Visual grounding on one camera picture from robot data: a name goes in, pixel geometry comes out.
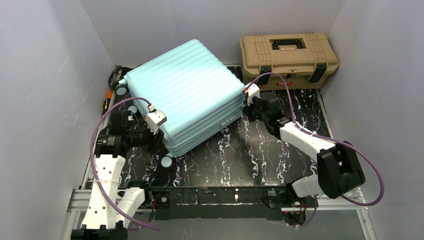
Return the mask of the tan plastic toolbox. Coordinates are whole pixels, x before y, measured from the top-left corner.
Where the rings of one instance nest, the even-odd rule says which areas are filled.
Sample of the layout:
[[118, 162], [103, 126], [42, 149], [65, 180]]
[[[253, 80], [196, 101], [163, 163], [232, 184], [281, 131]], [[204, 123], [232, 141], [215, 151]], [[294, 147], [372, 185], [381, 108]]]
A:
[[242, 80], [261, 91], [318, 89], [339, 67], [323, 32], [249, 35], [240, 39]]

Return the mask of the light blue suitcase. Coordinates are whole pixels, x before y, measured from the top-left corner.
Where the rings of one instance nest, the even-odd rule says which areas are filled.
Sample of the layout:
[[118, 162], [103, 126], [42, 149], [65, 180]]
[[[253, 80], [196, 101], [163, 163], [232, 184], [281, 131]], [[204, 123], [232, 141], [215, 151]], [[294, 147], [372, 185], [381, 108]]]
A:
[[192, 39], [129, 71], [121, 80], [146, 115], [166, 115], [159, 129], [181, 157], [242, 116], [244, 84], [199, 40]]

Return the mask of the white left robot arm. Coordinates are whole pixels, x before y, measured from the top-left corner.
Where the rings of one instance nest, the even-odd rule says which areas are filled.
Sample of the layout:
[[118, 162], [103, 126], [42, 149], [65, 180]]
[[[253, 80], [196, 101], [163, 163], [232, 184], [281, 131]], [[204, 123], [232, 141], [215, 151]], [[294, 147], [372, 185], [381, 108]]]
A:
[[95, 130], [90, 141], [93, 184], [81, 225], [70, 234], [72, 240], [126, 240], [128, 226], [137, 209], [149, 199], [146, 181], [129, 183], [117, 201], [120, 174], [127, 152], [145, 145], [153, 137], [137, 131], [136, 116], [130, 110], [113, 112], [102, 130]]

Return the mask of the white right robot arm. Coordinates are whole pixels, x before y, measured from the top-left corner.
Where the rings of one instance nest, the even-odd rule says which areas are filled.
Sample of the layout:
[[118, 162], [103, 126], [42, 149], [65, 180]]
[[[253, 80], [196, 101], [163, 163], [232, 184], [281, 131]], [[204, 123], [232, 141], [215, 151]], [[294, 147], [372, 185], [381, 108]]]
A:
[[322, 195], [336, 199], [365, 183], [358, 156], [345, 146], [345, 142], [333, 143], [299, 129], [289, 116], [283, 114], [274, 92], [245, 92], [244, 95], [243, 112], [249, 121], [263, 122], [271, 135], [295, 146], [316, 162], [316, 174], [286, 184], [286, 199], [294, 201]]

